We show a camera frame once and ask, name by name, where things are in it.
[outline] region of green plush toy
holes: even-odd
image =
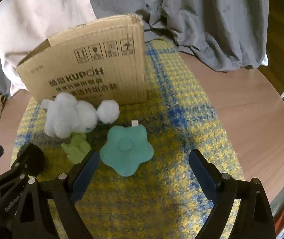
[[[154,149],[142,125],[112,127],[107,134],[106,144],[100,150],[102,162],[122,176],[133,175],[139,165],[149,161],[153,154]]]
[[[63,151],[67,153],[68,159],[73,164],[80,163],[87,153],[92,149],[90,144],[86,141],[85,133],[74,134],[70,144],[61,145]]]

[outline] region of screw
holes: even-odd
[[[230,176],[228,173],[225,173],[225,172],[224,172],[224,173],[222,174],[222,178],[223,178],[224,180],[229,180],[230,177],[231,177],[231,176]]]
[[[61,173],[58,178],[59,180],[64,180],[66,177],[67,175],[65,173]]]
[[[253,178],[253,182],[255,184],[260,184],[261,183],[261,181],[258,178]]]
[[[35,181],[36,181],[36,179],[35,179],[35,178],[31,178],[31,179],[28,181],[28,183],[29,183],[29,184],[34,184],[34,183],[35,183]]]

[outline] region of white tag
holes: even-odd
[[[139,125],[139,121],[138,120],[132,120],[131,123],[132,123],[132,127],[136,127],[136,126]]]

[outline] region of cardboard box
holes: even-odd
[[[40,44],[17,66],[38,102],[69,92],[97,106],[146,100],[142,19],[136,14],[98,19]]]

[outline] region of white sheet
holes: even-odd
[[[26,89],[15,67],[49,36],[95,20],[90,0],[2,0],[0,58],[10,93]]]

